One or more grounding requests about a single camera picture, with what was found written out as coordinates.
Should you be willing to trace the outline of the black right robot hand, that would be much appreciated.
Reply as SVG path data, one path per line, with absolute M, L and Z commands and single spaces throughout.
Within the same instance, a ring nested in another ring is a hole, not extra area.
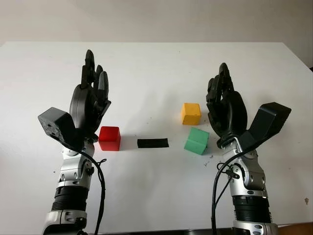
M 246 131 L 246 107 L 240 93 L 234 89 L 226 63 L 220 65 L 219 74 L 208 82 L 206 105 L 211 127 L 220 137 L 218 148 L 225 147 Z

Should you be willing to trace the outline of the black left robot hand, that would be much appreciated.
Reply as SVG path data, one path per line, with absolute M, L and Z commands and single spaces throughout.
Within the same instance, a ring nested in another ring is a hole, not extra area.
M 95 66 L 93 52 L 88 49 L 81 83 L 74 89 L 69 109 L 75 128 L 83 138 L 98 141 L 95 132 L 111 104 L 108 94 L 108 75 L 101 65 Z

